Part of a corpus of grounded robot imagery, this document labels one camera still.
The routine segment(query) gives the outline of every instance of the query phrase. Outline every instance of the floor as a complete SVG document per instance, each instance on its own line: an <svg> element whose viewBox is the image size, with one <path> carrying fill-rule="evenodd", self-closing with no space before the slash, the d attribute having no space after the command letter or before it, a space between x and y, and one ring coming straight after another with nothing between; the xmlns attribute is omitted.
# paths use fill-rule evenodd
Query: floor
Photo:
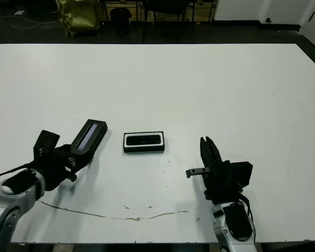
<svg viewBox="0 0 315 252"><path fill-rule="evenodd" d="M3 8L0 6L0 17L13 15L17 9ZM42 22L47 20L51 15L43 17L30 17L24 13L21 17L29 18L34 21ZM8 17L0 19L0 44L11 43L52 43L52 44L141 44L143 24L131 23L130 33L126 36L118 36L115 33L112 23L105 23L101 26L98 33L88 36L80 36L76 38L67 38L61 23L57 20L57 16L52 16L49 21L54 21L49 24L36 24L29 21ZM212 23L204 23L194 26L194 32L191 33L191 25L187 24L180 26L175 23L157 23L156 25L148 24L145 44L175 44L177 42L177 31L181 29L182 35L180 37L180 44L297 44L315 63L315 46L306 38L299 35L294 30L264 30L258 29L256 26L214 26ZM263 245L263 251L305 251L315 250L315 243L299 245L298 247L285 248L284 244ZM122 245L113 245L101 249L98 245L91 245L89 247L72 246L69 247L55 247L52 245L11 245L8 251L111 251L111 250L128 250L128 246L120 247ZM171 245L135 245L135 250L168 250L168 251L216 251L215 245L203 247L189 247L188 249L181 249L179 247L172 247Z"/></svg>

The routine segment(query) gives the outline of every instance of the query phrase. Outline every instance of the table surface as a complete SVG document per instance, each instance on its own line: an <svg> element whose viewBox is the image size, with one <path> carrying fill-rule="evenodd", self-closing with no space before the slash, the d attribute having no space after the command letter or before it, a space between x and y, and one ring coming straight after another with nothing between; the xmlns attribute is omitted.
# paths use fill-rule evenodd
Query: table surface
<svg viewBox="0 0 315 252"><path fill-rule="evenodd" d="M254 165L244 195L257 242L315 240L315 64L297 45L0 45L0 172L41 130L71 143L109 127L75 183L46 192L19 243L214 243L200 137ZM125 132L164 131L164 153L125 154Z"/></svg>

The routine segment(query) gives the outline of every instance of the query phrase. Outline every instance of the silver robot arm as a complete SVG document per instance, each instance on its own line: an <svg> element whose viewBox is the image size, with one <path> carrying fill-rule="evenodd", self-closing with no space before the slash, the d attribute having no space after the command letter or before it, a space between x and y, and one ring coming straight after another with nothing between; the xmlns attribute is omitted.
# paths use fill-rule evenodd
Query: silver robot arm
<svg viewBox="0 0 315 252"><path fill-rule="evenodd" d="M219 204L213 207L213 214L215 216L214 231L218 239L220 250L222 252L256 252L256 229L251 218L248 217L248 221L251 225L250 236L246 235L246 237L236 238L234 237L234 233L227 226L224 208L229 207L232 204L238 204L244 208L244 203L241 201L239 201L238 203L230 202Z"/></svg>
<svg viewBox="0 0 315 252"><path fill-rule="evenodd" d="M20 187L21 177L27 177L24 188ZM6 250L11 242L16 224L22 215L27 213L35 201L44 195L44 177L33 169L25 170L10 179L0 182L0 252Z"/></svg>
<svg viewBox="0 0 315 252"><path fill-rule="evenodd" d="M249 162L222 161L214 142L201 138L204 168L186 171L189 178L201 175L205 198L214 204L214 232L222 252L255 252L256 229L248 199L242 195L249 184L253 166Z"/></svg>

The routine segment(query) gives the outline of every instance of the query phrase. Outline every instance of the chair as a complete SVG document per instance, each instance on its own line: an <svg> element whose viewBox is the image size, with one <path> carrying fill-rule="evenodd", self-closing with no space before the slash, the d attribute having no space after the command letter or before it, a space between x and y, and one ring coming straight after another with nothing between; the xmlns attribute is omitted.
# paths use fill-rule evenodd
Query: chair
<svg viewBox="0 0 315 252"><path fill-rule="evenodd" d="M177 15L177 22L179 22L179 17L182 14L182 20L181 20L181 24L182 24L184 21L184 15L185 15L185 11L187 7L192 7L193 17L192 17L191 32L193 32L194 16L195 16L195 1L196 0L193 0L193 5L189 6L190 0L144 0L143 7L145 8L144 10L145 25L144 25L144 30L143 30L142 42L144 43L145 41L148 11L153 12L155 23L156 23L155 12Z"/></svg>

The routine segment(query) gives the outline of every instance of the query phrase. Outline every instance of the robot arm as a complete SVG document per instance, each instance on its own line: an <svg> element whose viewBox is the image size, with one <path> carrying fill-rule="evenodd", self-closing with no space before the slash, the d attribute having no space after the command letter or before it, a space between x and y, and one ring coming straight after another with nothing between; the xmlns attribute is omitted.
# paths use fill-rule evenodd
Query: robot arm
<svg viewBox="0 0 315 252"><path fill-rule="evenodd" d="M0 182L0 252L10 243L18 220L45 191L52 191L66 178L77 179L76 173L92 160L106 131L105 122L88 120L72 144L58 148L59 135L41 132L34 160L12 171L27 169Z"/></svg>
<svg viewBox="0 0 315 252"><path fill-rule="evenodd" d="M19 188L21 178L24 186ZM27 213L45 191L44 177L36 170L25 170L0 183L0 252L9 244L20 217Z"/></svg>
<svg viewBox="0 0 315 252"><path fill-rule="evenodd" d="M214 204L214 232L223 252L252 252L256 230L248 199L242 195L249 184L253 166L249 162L222 161L210 138L201 138L201 157L204 168L186 171L187 177L202 175L205 198Z"/></svg>

